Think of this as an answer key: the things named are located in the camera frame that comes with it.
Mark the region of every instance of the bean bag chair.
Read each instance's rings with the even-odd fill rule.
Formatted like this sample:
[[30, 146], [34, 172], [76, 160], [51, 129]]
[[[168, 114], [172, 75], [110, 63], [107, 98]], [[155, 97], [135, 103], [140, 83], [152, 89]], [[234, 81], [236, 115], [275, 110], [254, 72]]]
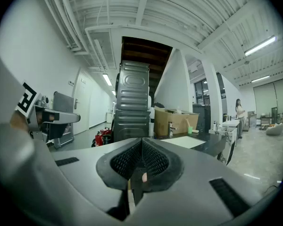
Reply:
[[278, 136], [283, 130], [283, 123], [275, 124], [273, 127], [269, 127], [266, 130], [266, 134], [270, 136]]

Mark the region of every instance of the open cardboard box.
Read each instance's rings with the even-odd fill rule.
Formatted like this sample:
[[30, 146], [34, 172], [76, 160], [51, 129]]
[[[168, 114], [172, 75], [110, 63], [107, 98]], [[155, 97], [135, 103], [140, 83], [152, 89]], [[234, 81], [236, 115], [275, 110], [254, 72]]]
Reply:
[[172, 122], [173, 127], [178, 130], [173, 130], [173, 134], [188, 132], [188, 119], [190, 126], [196, 129], [199, 114], [184, 112], [185, 114], [170, 113], [168, 109], [156, 109], [154, 117], [154, 132], [157, 137], [168, 135], [168, 124]]

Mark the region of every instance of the person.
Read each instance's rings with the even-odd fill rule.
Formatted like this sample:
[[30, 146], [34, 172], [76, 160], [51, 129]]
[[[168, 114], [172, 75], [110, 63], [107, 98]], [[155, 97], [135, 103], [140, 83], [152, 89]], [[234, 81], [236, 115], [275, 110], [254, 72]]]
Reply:
[[242, 109], [240, 99], [237, 99], [236, 100], [236, 113], [237, 113], [238, 119], [240, 120], [239, 131], [238, 131], [239, 139], [242, 139], [242, 130], [244, 127], [244, 112], [245, 110]]

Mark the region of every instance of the stacked gray case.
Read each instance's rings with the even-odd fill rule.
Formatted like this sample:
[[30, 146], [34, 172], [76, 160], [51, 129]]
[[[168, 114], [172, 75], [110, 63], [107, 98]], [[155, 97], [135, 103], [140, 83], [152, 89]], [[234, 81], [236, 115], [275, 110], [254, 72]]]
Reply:
[[123, 61], [117, 86], [117, 109], [114, 119], [114, 141], [148, 137], [149, 65]]

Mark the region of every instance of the floor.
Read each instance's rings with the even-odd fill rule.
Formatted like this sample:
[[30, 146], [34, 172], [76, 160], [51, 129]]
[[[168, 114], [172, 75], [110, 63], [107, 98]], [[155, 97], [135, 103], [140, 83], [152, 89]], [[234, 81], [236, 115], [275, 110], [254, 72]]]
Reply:
[[85, 149], [91, 147], [92, 141], [95, 138], [97, 132], [105, 127], [110, 127], [111, 123], [102, 123], [92, 129], [84, 131], [80, 134], [75, 135], [75, 140], [59, 149], [55, 149], [53, 146], [50, 147], [51, 152], [71, 151], [77, 149]]
[[250, 128], [242, 137], [228, 167], [266, 194], [283, 179], [283, 132], [268, 136], [259, 128]]

